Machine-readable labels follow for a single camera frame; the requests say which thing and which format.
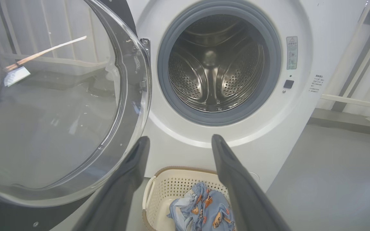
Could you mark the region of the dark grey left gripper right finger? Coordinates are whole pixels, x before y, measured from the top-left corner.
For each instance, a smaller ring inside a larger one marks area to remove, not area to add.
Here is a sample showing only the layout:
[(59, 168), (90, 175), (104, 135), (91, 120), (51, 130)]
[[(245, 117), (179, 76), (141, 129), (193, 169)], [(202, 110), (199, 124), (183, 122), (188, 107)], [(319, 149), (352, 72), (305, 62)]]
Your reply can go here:
[(211, 140), (220, 182), (227, 188), (238, 231), (289, 231), (266, 194), (241, 164), (222, 136)]

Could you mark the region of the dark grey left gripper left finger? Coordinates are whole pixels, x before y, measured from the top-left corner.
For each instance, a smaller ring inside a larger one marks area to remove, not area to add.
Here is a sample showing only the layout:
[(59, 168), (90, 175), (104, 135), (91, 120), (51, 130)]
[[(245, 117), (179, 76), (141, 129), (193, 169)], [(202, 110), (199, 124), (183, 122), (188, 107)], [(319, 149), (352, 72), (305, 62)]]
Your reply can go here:
[(125, 231), (135, 191), (143, 182), (150, 139), (140, 137), (80, 217), (74, 231)]

